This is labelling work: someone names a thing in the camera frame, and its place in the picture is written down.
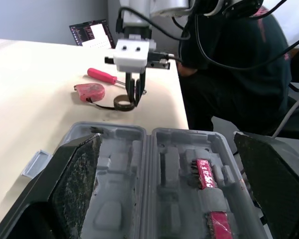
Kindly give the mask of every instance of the laptop screen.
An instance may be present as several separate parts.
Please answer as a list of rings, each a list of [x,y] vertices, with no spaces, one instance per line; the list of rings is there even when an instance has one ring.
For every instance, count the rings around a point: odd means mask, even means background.
[[[115,48],[115,43],[105,19],[71,25],[70,30],[78,46]]]

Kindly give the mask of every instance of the person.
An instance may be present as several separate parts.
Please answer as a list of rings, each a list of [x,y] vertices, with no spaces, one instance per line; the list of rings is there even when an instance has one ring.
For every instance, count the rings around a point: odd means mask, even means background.
[[[260,8],[255,15],[267,10]],[[276,19],[198,18],[202,48],[216,62],[247,68],[282,53],[287,47]],[[195,37],[194,21],[185,27],[191,38],[179,46],[179,81],[190,129],[213,131],[213,116],[228,120],[241,131],[271,132],[287,113],[290,57],[285,54],[265,66],[228,70],[206,61]]]

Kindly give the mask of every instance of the black shirt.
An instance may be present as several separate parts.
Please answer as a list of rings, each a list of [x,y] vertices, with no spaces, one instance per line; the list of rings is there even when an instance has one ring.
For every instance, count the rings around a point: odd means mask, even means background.
[[[224,65],[239,68],[255,66],[277,56],[288,47],[279,24],[271,15],[259,20],[200,16],[198,22],[204,51],[211,59]],[[291,81],[289,55],[250,71],[220,68],[203,58],[196,42],[194,21],[188,21],[187,24],[191,38],[180,45],[184,66],[224,77],[232,84],[239,84],[256,99],[283,103],[279,104],[282,108],[287,106],[288,85]]]

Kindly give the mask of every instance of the white table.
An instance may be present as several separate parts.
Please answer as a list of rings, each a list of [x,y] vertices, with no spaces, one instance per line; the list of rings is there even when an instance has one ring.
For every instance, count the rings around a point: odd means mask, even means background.
[[[116,66],[104,64],[113,51],[0,40],[0,221],[25,188],[21,177],[36,151],[54,153],[69,128],[79,121],[133,124],[148,134],[156,127],[187,129],[176,65],[170,70],[148,69],[146,90],[131,112],[100,110],[79,101],[76,84],[96,82],[85,74],[90,67],[117,75]],[[125,94],[120,86],[103,84],[99,103],[113,106]]]

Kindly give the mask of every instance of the gray plastic case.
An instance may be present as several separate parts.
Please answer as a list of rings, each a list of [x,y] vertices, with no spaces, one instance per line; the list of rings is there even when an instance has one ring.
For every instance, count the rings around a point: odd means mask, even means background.
[[[79,122],[61,144],[103,130],[82,239],[210,239],[206,215],[226,212],[234,239],[267,239],[224,136],[216,132]],[[204,158],[219,189],[188,185]]]

